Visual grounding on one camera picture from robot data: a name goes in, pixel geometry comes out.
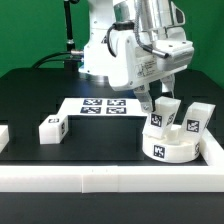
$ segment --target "black and white pattern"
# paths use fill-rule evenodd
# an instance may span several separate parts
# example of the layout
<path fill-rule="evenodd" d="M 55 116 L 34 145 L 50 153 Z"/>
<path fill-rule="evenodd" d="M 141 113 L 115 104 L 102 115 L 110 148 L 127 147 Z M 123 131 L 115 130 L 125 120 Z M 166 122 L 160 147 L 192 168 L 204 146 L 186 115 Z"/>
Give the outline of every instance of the black and white pattern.
<path fill-rule="evenodd" d="M 61 134 L 63 135 L 65 133 L 65 123 L 63 122 L 61 125 Z"/>
<path fill-rule="evenodd" d="M 151 115 L 151 125 L 156 127 L 162 127 L 162 116 L 157 114 Z"/>
<path fill-rule="evenodd" d="M 187 120 L 187 131 L 198 133 L 200 122 L 196 120 Z"/>
<path fill-rule="evenodd" d="M 200 144 L 198 143 L 196 146 L 195 146 L 195 156 L 197 156 L 199 154 L 199 149 L 200 149 Z"/>
<path fill-rule="evenodd" d="M 83 105 L 86 106 L 100 106 L 102 105 L 103 100 L 99 100 L 99 99 L 85 99 L 83 102 Z"/>
<path fill-rule="evenodd" d="M 170 115 L 170 117 L 169 117 L 169 119 L 167 121 L 167 126 L 173 122 L 174 117 L 175 117 L 175 113 L 173 113 L 172 115 Z"/>
<path fill-rule="evenodd" d="M 107 100 L 108 106 L 126 106 L 126 100 Z"/>
<path fill-rule="evenodd" d="M 153 155 L 159 158 L 165 158 L 165 148 L 159 145 L 154 145 L 154 152 Z"/>
<path fill-rule="evenodd" d="M 82 107 L 81 114 L 100 114 L 101 107 Z"/>
<path fill-rule="evenodd" d="M 127 109 L 125 107 L 108 107 L 107 114 L 126 114 Z"/>
<path fill-rule="evenodd" d="M 55 123 L 59 123 L 59 121 L 60 120 L 58 118 L 53 118 L 53 119 L 49 119 L 48 123 L 55 124 Z"/>

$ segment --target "black tabletop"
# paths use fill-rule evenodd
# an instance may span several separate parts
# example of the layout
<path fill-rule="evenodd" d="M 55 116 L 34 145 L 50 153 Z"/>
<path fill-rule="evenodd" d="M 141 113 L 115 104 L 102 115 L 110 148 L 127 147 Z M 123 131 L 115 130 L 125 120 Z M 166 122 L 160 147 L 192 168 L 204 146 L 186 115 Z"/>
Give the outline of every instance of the black tabletop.
<path fill-rule="evenodd" d="M 175 96 L 182 103 L 181 124 L 193 102 L 216 105 L 208 129 L 224 146 L 224 91 L 205 74 L 176 75 Z M 151 95 L 161 94 L 159 82 Z M 40 145 L 38 126 L 56 114 L 65 97 L 134 98 L 108 84 L 80 80 L 63 69 L 15 69 L 0 79 L 0 124 L 8 124 L 10 142 L 0 165 L 168 165 L 141 151 L 141 117 L 69 117 L 61 144 Z M 206 166 L 202 157 L 184 165 Z M 223 223 L 222 193 L 0 194 L 2 223 Z"/>

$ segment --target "white border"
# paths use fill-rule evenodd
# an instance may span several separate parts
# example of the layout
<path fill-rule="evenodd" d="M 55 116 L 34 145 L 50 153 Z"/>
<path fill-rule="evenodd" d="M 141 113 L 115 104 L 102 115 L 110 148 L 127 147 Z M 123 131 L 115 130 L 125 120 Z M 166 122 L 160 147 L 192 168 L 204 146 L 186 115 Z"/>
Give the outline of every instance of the white border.
<path fill-rule="evenodd" d="M 224 151 L 205 130 L 208 166 L 0 166 L 0 192 L 224 192 Z"/>

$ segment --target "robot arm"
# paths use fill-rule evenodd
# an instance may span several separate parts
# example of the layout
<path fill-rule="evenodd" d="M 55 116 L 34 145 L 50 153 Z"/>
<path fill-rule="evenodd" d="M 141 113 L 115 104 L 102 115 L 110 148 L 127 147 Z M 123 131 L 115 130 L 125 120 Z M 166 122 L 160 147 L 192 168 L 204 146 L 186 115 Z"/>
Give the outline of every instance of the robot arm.
<path fill-rule="evenodd" d="M 180 27 L 183 12 L 169 0 L 88 1 L 91 31 L 82 71 L 108 76 L 115 91 L 134 90 L 142 110 L 153 111 L 149 83 L 161 80 L 164 91 L 172 91 L 173 74 L 186 69 L 194 53 Z M 134 26 L 122 29 L 121 23 Z M 119 29 L 108 37 L 113 24 Z"/>

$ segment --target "green wall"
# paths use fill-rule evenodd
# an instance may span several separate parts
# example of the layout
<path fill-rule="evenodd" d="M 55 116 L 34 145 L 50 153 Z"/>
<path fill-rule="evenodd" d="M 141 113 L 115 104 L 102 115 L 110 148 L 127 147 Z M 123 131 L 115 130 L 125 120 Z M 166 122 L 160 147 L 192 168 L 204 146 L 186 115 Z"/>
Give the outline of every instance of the green wall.
<path fill-rule="evenodd" d="M 223 0 L 174 2 L 186 14 L 184 28 L 195 46 L 190 67 L 224 87 Z M 87 0 L 71 8 L 74 38 L 77 47 L 82 48 L 89 36 Z M 30 67 L 41 57 L 65 49 L 63 0 L 0 2 L 0 76 L 13 68 Z"/>

